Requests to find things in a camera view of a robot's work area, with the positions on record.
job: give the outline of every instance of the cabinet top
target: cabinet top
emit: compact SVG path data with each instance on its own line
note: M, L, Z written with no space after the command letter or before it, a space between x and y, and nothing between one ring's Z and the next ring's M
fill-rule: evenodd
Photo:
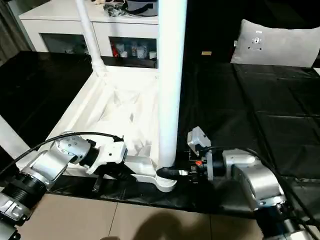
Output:
M124 15L110 17L104 11L103 4L95 5L91 0L84 0L92 22L126 23L126 24L158 24L157 16L139 17ZM60 20L80 21L75 0L51 0L19 16L21 20Z

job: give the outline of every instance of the small label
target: small label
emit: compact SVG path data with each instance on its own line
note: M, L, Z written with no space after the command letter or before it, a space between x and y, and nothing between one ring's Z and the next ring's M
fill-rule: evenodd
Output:
M201 52L202 56L211 56L211 54L212 54L212 51L202 51Z

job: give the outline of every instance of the black cable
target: black cable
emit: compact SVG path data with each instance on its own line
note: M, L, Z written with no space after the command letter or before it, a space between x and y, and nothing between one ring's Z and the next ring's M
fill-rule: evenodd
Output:
M320 223L314 218L314 216L309 212L309 210L307 209L307 207L305 206L305 204L301 201L301 199L298 197L298 195L294 192L294 190L292 189L292 187L289 185L289 183L287 183L287 181L283 178L283 176L263 157L259 156L259 154L247 147L222 147L222 146L209 146L209 147L205 147L203 149L200 150L200 152L207 152L209 150L233 150L233 149L239 149L239 150L243 150L246 151L250 154L252 154L253 156L257 157L258 159L260 159L260 161L267 167L269 168L272 173L275 175L275 177L277 178L277 180L279 181L280 186L282 187L283 191L287 194L287 195L291 195L296 202L300 205L300 207L302 208L302 210L304 211L305 215L307 215L309 217L309 219L313 222L313 224L315 224L315 227L320 231Z
M66 134L63 134L63 135L55 136L55 137L49 138L49 139L39 143L38 145L30 148L28 151L22 153L15 160L13 160L10 164L8 164L2 171L0 171L0 176L8 168L10 168L12 165L14 165L16 162L18 162L19 160L21 160L22 158L24 158L25 156L30 154L32 151L40 148L42 145L45 145L47 143L53 142L53 141L58 140L58 139L63 139L63 138L66 138L66 137L71 137L71 136L79 136L79 135L99 135L99 136L104 136L104 137L108 137L108 138L113 138L113 141L115 141L115 142L123 142L124 141L123 138L118 137L116 135L107 134L107 133L103 133L103 132L95 132L95 131L79 131L79 132L71 132L71 133L66 133Z

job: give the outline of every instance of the white pole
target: white pole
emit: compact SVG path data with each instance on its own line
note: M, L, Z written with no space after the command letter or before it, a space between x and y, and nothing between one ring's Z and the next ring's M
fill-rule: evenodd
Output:
M11 128L11 126L0 115L0 146L13 158L16 159L30 147Z
M89 19L85 6L85 0L75 0L79 17L82 23L83 35L92 59L92 69L98 76L103 76L106 72L106 66L100 57L98 44L95 38L92 22Z
M159 0L159 167L176 158L188 0Z

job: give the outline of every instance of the black tablecloth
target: black tablecloth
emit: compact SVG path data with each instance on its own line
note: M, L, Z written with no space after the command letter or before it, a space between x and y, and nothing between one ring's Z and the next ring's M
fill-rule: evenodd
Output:
M20 53L0 67L0 115L33 146L46 138L90 73L87 56ZM185 62L177 164L188 160L188 131L200 126L213 145L251 148L268 159L320 220L319 89L320 77L311 68ZM2 151L0 157L8 156ZM252 217L234 181L181 181L169 193L149 183L104 180L101 192L93 194L94 183L90 177L62 176L51 192Z

